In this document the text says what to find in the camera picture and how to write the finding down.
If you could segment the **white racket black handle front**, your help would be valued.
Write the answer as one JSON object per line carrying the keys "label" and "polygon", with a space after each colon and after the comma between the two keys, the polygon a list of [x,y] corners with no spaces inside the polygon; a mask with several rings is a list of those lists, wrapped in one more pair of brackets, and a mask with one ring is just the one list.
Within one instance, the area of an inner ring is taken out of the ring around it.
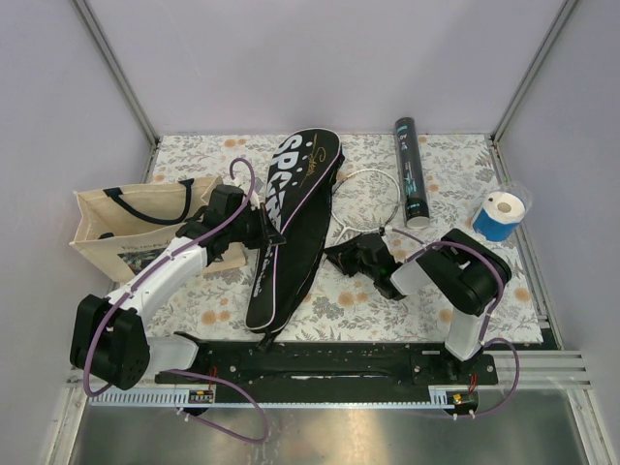
{"label": "white racket black handle front", "polygon": [[370,168],[346,175],[333,190],[326,245],[337,245],[355,234],[376,232],[393,220],[400,202],[400,188],[391,174]]}

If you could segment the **black sport racket cover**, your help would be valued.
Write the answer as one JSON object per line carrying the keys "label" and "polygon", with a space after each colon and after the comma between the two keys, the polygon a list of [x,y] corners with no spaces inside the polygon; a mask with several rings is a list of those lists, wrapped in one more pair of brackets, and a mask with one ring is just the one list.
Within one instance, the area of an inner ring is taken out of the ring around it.
{"label": "black sport racket cover", "polygon": [[309,293],[326,245],[332,189],[345,161],[340,137],[312,128],[288,136],[267,172],[264,211],[278,237],[259,249],[246,327],[269,350]]}

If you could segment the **black shuttlecock tube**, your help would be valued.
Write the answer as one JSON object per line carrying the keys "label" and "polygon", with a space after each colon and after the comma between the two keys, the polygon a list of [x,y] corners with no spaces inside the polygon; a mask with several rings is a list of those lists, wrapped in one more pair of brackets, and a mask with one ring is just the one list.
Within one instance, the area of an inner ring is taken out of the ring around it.
{"label": "black shuttlecock tube", "polygon": [[399,118],[394,123],[393,134],[405,225],[412,230],[425,229],[430,225],[430,212],[415,120]]}

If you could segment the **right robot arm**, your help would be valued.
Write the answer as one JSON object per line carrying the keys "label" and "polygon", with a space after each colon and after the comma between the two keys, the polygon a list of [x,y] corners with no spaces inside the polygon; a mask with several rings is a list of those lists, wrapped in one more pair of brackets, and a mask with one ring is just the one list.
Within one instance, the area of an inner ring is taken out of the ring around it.
{"label": "right robot arm", "polygon": [[483,347],[490,314],[512,279],[500,256],[459,229],[421,247],[403,263],[396,261],[378,232],[360,234],[324,253],[342,274],[371,279],[387,299],[400,300],[434,285],[453,307],[442,374],[460,384],[475,373],[474,357]]}

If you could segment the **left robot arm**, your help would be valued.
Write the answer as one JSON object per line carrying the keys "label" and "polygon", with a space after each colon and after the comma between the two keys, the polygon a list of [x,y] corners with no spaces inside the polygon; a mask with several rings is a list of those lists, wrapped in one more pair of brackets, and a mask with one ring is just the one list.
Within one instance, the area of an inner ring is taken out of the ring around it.
{"label": "left robot arm", "polygon": [[210,360],[198,343],[182,335],[149,337],[147,324],[189,279],[222,260],[231,244],[258,249],[283,240],[264,203],[252,205],[238,187],[217,186],[208,204],[181,225],[143,271],[108,295],[90,294],[79,303],[71,364],[85,378],[95,376],[120,389],[174,369],[190,383],[202,381]]}

